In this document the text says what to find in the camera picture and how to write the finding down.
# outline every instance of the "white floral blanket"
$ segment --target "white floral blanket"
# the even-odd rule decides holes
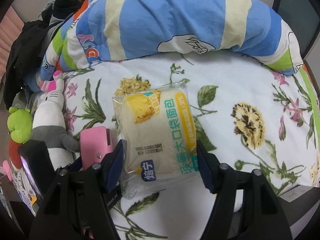
[[[284,76],[236,52],[158,54],[65,74],[68,133],[104,125],[114,145],[119,127],[111,98],[184,80],[197,138],[220,162],[261,169],[279,195],[296,184],[319,185],[320,117],[307,73]],[[111,214],[122,239],[199,239],[215,196],[197,176],[131,200]],[[235,208],[241,205],[238,192]]]

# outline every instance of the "grey and white plush toy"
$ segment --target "grey and white plush toy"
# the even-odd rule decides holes
[[[62,73],[55,75],[54,90],[43,94],[42,102],[34,115],[32,132],[29,139],[44,141],[47,145],[50,160],[56,170],[73,163],[71,152],[80,152],[80,143],[67,134],[62,109],[64,104],[64,81]]]

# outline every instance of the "metal screw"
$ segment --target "metal screw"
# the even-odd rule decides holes
[[[220,167],[220,169],[222,169],[222,170],[227,170],[227,169],[229,168],[228,164],[226,164],[226,163],[221,163],[221,164],[219,165],[219,167]]]
[[[253,170],[253,173],[254,173],[255,175],[257,175],[257,176],[262,175],[262,172],[261,172],[260,170],[258,170],[258,169],[254,169],[254,170]]]
[[[60,176],[64,176],[64,175],[66,175],[67,173],[68,173],[68,172],[67,172],[67,170],[65,170],[65,169],[59,171],[59,175],[60,175]]]
[[[98,170],[98,169],[101,168],[101,164],[100,164],[100,163],[95,163],[94,165],[92,165],[92,168],[93,168],[94,170]]]

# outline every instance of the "transparent plastic packaging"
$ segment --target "transparent plastic packaging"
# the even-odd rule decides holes
[[[196,129],[184,82],[112,98],[124,143],[125,198],[197,174]]]

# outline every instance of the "green plush toy head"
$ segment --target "green plush toy head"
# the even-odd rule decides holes
[[[24,143],[32,130],[32,117],[29,109],[9,108],[8,128],[13,141]]]

